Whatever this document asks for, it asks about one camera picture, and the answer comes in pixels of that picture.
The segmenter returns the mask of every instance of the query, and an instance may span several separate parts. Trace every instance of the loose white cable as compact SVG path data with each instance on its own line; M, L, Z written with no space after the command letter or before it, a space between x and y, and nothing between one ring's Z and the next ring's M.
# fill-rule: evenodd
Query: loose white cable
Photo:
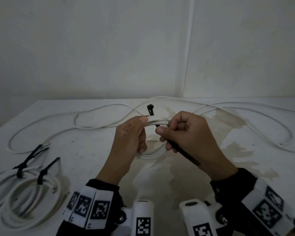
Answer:
M60 113L60 114L52 114L52 115L48 115L48 116L45 116L45 117L42 117L30 124L28 124L27 126L25 126L24 128L20 129L19 131L17 131L9 140L8 142L8 150L11 151L12 153L15 153L15 154L20 154L20 153L27 153L27 152L30 152L30 151L16 151L16 150L13 150L12 147L11 147L11 143L12 143L12 140L13 138L20 132L22 131L23 129L25 129L26 127L29 127L31 126L32 124L34 123L37 123L43 119L46 119L46 118L50 118L50 117L54 117L54 116L60 116L60 115L68 115L68 114L75 114L75 117L73 119L73 127L72 128L69 128L69 129L65 129L65 130L62 130L60 132L57 132L53 135L51 135L49 138L47 138L43 144L44 146L46 146L47 144L49 144L49 142L51 141L51 139L53 139L54 137L56 137L57 135L65 132L65 131L70 131L70 130L73 130L73 129L83 129L83 130L95 130L95 129L100 129L100 128L104 128L104 127L115 127L116 124L120 123L123 119L125 119L132 111L137 111L139 112L136 108L138 108L139 106L143 105L143 104L146 104L146 103L149 103L151 101L156 101L156 100L167 100L167 101L177 101L177 102L184 102L184 103L192 103L192 104L197 104L197 105L201 105L201 107L199 107L197 110L193 111L193 112L196 112L198 111L199 109L203 108L203 107L212 107L214 108L213 110L215 109L220 109L222 111L225 111L225 112L228 112L229 114L233 115L234 117L237 117L239 118L241 121L243 121L251 130L252 132L256 133L260 138L262 138L264 141L266 141L267 143L281 149L281 150L285 150L285 151L289 151L289 152L294 152L295 153L295 150L293 149L288 149L286 148L284 145L287 145L293 138L293 135L292 135L292 132L289 130L289 128L287 126L285 126L283 123L281 123L280 121L278 120L275 120L277 123L279 123L280 125L282 125L285 129L288 129L288 132L290 134L290 138L287 142L285 142L284 145L280 145L276 142L274 142L273 140L269 139L264 133L262 133L262 131L260 131L257 127L255 127L252 123L248 122L246 119L244 119L243 117L241 117L240 115L237 115L235 114L234 112L232 111L229 111L227 110L227 108L234 108L234 107L218 107L217 105L218 104L229 104L229 103L237 103L237 104L251 104L251 105L257 105L257 106L262 106L262 107L268 107L268 108L275 108L275 109L279 109L279 110L284 110L284 111L290 111L290 112L295 112L295 110L290 110L290 109L286 109L286 108L282 108L282 107L277 107L277 106L274 106L274 105L270 105L270 104L265 104L265 103L254 103L254 102L223 102L223 103L214 103L214 104L206 104L206 103L198 103L198 102L194 102L194 101L189 101L189 100L185 100L185 99L181 99L181 98L174 98L174 97L165 97L165 96L159 96L159 97L153 97L153 98L150 98L150 99L147 99L145 101L142 101L140 104L136 105L135 107L131 107L129 105L126 105L126 104L120 104L120 103L116 103L116 104L109 104L109 105L104 105L104 106L101 106L101 107L98 107L98 108L95 108L95 109L91 109L91 110L87 110L87 111L80 111L80 112L68 112L68 113ZM100 108L103 108L103 107L107 107L107 106L113 106L113 105L123 105L123 106L127 106L130 109L130 111L124 116L122 117L120 120L114 122L114 123L110 123L110 124L106 124L106 125L102 125L102 126L79 126L77 125L76 121L79 117L79 114L81 113L87 113L87 112L91 112L91 111L94 111L94 110L97 110L97 109L100 109ZM250 111L254 111L254 112L257 112L257 113L260 113L266 117L269 117L271 119L274 119L273 117L271 116L268 116L260 111L257 111L257 110L253 110L253 109L248 109ZM155 158L155 155L151 155L151 154L146 154L146 155L149 155L150 158Z
M39 172L37 171L40 167L28 167L22 170L23 175L21 179L19 179L19 181L22 181L26 178L31 178L33 176L37 176L39 175ZM0 187L5 185L7 183L7 181L13 177L16 177L18 172L18 169L12 169L12 170L7 170L4 172L0 173ZM29 194L25 195L24 197L24 201L19 202L18 205L15 206L15 208L19 208L19 207L23 207L23 208L27 208L29 204L31 204L31 202L33 201L35 197L35 190L30 191ZM2 204L4 203L4 201L6 200L6 197L1 197L0 198L0 207L2 206Z
M30 229L44 222L55 212L55 210L57 210L59 203L62 200L62 188L59 180L54 176L46 175L44 176L43 184L37 185L37 179L37 175L26 178L10 190L0 208L0 226L11 231ZM15 207L13 206L15 193L31 186L36 186L38 188L38 193L35 194L34 200L31 200L30 205L28 205L24 212L16 212ZM31 215L31 217L26 217L38 206L41 200L43 187L48 187L53 191L53 200L49 202L49 206L44 207L44 212L39 214L39 216Z

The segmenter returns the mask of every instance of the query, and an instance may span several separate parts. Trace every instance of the person's left hand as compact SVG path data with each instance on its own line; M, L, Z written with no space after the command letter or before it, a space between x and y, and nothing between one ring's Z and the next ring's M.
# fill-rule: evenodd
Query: person's left hand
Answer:
M116 128L109 157L96 179L114 185L119 184L129 171L136 152L142 153L147 149L144 129L147 122L147 117L137 116Z

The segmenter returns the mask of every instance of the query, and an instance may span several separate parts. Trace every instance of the person's right hand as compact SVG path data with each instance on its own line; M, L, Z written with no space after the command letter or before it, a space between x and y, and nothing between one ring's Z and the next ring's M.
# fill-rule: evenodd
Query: person's right hand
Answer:
M173 140L190 156L201 163L199 167L212 180L222 180L238 169L222 153L204 117L181 111L170 121L170 127L157 127L160 141ZM167 142L166 150L172 146Z

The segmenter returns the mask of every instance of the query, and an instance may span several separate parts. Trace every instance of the brown stain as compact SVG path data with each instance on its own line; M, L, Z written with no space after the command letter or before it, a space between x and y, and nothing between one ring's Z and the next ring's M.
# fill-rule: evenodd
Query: brown stain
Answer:
M175 112L165 108L168 117L172 118ZM245 123L231 114L216 111L213 117L206 117L210 129L219 146L233 129L241 129ZM160 144L157 141L147 142L148 149ZM234 158L248 158L252 151L246 151L238 143L233 142L222 149L226 157L233 162ZM244 167L252 173L272 180L278 174L270 169L262 174L253 168L258 163L253 161L234 162L238 167ZM149 199L154 202L154 235L187 235L183 221L179 213L179 203L185 200L197 198L204 200L212 193L210 178L195 165L172 151L164 156L146 161L136 158L130 171L120 182L120 194L125 205L131 207L133 200L139 198L139 191L146 187L146 191L140 193L140 199Z

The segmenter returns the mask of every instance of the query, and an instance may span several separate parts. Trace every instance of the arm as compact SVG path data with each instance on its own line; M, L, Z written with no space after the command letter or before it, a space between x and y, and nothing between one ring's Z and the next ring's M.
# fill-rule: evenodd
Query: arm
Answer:
M134 117L116 128L114 142L106 163L97 177L90 179L82 188L79 198L70 200L66 208L67 212L63 213L65 220L58 229L58 236L109 236L121 223L119 220L124 204L118 192L118 184L129 171L136 152L142 153L147 149L144 130L146 123L147 117ZM80 204L80 199L84 196L86 201ZM99 217L96 216L97 209L100 209Z
M272 235L269 228L265 227L263 223L266 222L266 224L270 223L270 225L277 226L277 222L281 219L280 215L285 218L284 212L288 208L288 204L284 202L284 207L282 205L281 210L276 208L273 200L265 197L266 183L262 183L249 171L238 169L225 157L218 147L205 118L182 111L172 118L168 128L157 127L155 132L161 136L160 141L165 142L165 139L173 140L201 163L199 168L211 177L211 185L215 192L216 201L223 206L223 215L234 230L246 235ZM166 143L166 149L177 153L168 142ZM260 204L260 209L256 207L261 203L263 197L270 202L269 207L273 205L278 210L277 215L269 215L265 211L267 205ZM256 217L256 211L254 211L256 209L259 210L261 218L266 218L263 219L264 222L261 222L262 220ZM278 220L272 220L270 217L273 216L277 217ZM287 235L289 230L294 227L293 219L287 219L287 223L285 221L280 224L280 232L283 232L283 225L284 235Z

